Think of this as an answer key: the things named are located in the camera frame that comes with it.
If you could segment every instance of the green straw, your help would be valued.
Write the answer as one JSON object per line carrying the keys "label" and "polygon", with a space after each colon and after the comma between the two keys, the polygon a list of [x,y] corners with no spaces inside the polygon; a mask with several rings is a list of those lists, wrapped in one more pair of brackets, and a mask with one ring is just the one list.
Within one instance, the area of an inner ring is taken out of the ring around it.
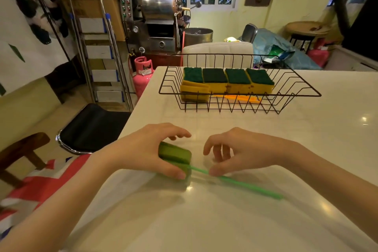
{"label": "green straw", "polygon": [[[199,169],[199,168],[193,167],[191,165],[190,165],[190,168],[192,170],[195,170],[195,171],[198,171],[198,172],[201,172],[201,173],[204,173],[204,174],[209,174],[209,172],[207,170]],[[253,184],[243,183],[241,181],[236,181],[236,180],[234,180],[232,178],[229,178],[227,176],[220,176],[218,178],[220,178],[221,180],[226,181],[228,183],[236,184],[238,186],[247,188],[249,190],[252,190],[254,192],[260,193],[260,194],[265,195],[265,196],[269,196],[269,197],[272,197],[272,198],[275,198],[275,199],[282,199],[283,198],[283,195],[281,195],[281,194],[278,194],[276,192],[271,192],[269,190],[263,189],[263,188],[258,187],[256,185],[253,185]]]}

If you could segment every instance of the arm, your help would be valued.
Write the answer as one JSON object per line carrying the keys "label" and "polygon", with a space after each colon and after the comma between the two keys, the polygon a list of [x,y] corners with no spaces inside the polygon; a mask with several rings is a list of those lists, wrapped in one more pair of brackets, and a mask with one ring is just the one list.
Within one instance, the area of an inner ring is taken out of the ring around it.
{"label": "arm", "polygon": [[234,128],[209,137],[210,175],[280,165],[305,181],[378,243],[378,187],[319,157],[299,143]]}
{"label": "arm", "polygon": [[175,136],[191,135],[172,124],[147,125],[92,154],[76,175],[11,230],[0,242],[0,251],[58,251],[102,184],[118,169],[149,170],[184,179],[181,169],[158,157],[159,143]]}

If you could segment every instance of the tiled floor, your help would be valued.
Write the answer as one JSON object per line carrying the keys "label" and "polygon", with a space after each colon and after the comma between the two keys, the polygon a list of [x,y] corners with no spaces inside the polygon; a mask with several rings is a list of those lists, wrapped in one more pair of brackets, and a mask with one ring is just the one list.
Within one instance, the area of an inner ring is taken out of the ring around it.
{"label": "tiled floor", "polygon": [[[60,159],[72,156],[65,151],[55,141],[55,136],[73,117],[90,102],[89,91],[86,85],[82,85],[73,89],[69,94],[64,96],[65,103],[59,106],[52,114],[44,120],[37,123],[35,126],[25,131],[24,137],[34,134],[36,132],[44,132],[49,138],[50,142],[47,145],[35,150],[35,153],[43,160]],[[109,111],[125,111],[123,104],[118,103],[101,103],[104,109]],[[18,178],[24,178],[34,169],[33,165],[25,158],[16,161],[8,171]],[[0,199],[3,199],[12,187],[3,181],[0,181]]]}

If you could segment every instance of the black wire basket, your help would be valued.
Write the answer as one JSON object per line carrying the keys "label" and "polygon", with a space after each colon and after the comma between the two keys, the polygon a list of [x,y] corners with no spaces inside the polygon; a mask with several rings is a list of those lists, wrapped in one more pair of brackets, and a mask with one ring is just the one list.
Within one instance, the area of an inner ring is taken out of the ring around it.
{"label": "black wire basket", "polygon": [[[177,104],[182,110],[222,110],[233,111],[257,111],[276,112],[277,114],[295,97],[321,97],[321,94],[305,81],[296,71],[291,69],[283,61],[279,68],[263,62],[264,58],[272,58],[268,55],[249,54],[182,54],[183,67],[168,66],[159,88],[159,94],[173,95]],[[183,81],[184,67],[201,68],[238,68],[238,69],[258,69],[266,70],[269,77],[274,82],[271,94],[207,94],[207,93],[186,93],[180,92]],[[196,96],[194,100],[187,101],[185,95]],[[201,102],[201,95],[209,95],[206,102]]]}

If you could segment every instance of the tabletop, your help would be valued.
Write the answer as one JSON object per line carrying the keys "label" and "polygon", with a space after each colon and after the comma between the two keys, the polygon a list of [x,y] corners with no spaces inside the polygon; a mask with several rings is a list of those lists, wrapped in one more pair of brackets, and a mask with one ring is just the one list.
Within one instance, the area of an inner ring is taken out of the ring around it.
{"label": "tabletop", "polygon": [[[190,139],[172,143],[191,150],[192,165],[208,169],[213,156],[203,156],[205,140],[238,126],[297,141],[378,185],[378,74],[298,71],[322,97],[295,98],[277,115],[180,110],[174,96],[158,93],[165,69],[155,71],[120,137],[149,123],[171,122],[192,133]],[[67,245],[72,251],[113,252],[378,250],[289,171],[273,166],[231,176],[281,193],[285,199],[258,195],[195,171],[186,183],[152,175],[76,232]]]}

